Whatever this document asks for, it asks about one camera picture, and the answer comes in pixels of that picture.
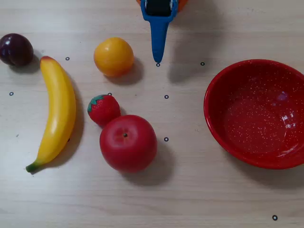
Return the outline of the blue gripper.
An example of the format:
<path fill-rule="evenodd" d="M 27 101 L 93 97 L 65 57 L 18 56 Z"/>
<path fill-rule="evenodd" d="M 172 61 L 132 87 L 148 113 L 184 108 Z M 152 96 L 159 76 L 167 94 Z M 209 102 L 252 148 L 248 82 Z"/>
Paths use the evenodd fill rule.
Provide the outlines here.
<path fill-rule="evenodd" d="M 141 0 L 140 7 L 144 20 L 149 21 L 152 37 L 152 55 L 159 64 L 162 61 L 167 30 L 178 13 L 177 0 Z"/>

